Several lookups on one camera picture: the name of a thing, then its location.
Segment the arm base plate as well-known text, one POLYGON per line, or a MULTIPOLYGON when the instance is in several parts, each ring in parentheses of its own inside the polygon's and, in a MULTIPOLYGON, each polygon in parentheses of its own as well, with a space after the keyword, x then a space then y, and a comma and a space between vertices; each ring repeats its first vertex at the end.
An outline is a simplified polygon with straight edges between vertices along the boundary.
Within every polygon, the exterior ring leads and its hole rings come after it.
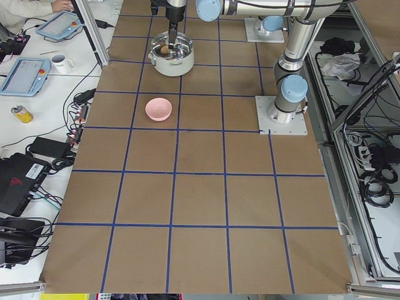
POLYGON ((308 130, 301 103, 293 112, 281 112, 275 107, 275 96, 256 96, 257 121, 260 134, 307 136, 308 130))
POLYGON ((266 16, 244 19, 247 42, 283 43, 284 26, 282 16, 266 16))

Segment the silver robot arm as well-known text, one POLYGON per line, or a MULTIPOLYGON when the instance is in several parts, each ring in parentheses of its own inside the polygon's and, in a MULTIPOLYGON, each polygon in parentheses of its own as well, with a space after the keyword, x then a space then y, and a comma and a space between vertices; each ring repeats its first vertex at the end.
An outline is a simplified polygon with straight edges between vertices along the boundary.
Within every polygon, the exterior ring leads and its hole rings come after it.
POLYGON ((292 22, 285 50, 274 65, 277 96, 267 109, 269 117, 276 123, 290 123, 306 97, 308 83, 299 73, 323 21, 296 18, 292 22))
MULTIPOLYGON (((196 1, 196 12, 200 19, 211 22, 219 16, 293 16, 314 21, 331 15, 340 5, 348 1, 196 1)), ((169 20, 168 48, 172 49, 178 36, 178 24, 184 19, 186 1, 151 1, 153 15, 159 7, 166 8, 169 20)))

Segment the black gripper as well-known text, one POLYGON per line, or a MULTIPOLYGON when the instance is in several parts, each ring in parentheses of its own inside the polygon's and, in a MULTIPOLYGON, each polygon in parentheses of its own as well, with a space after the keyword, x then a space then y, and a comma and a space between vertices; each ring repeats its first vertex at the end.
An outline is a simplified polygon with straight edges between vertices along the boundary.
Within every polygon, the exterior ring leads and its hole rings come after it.
POLYGON ((169 39, 168 39, 168 47, 169 49, 173 49, 176 36, 178 31, 178 23, 184 19, 185 6, 182 7, 174 7, 171 5, 166 6, 166 18, 169 22, 169 39))

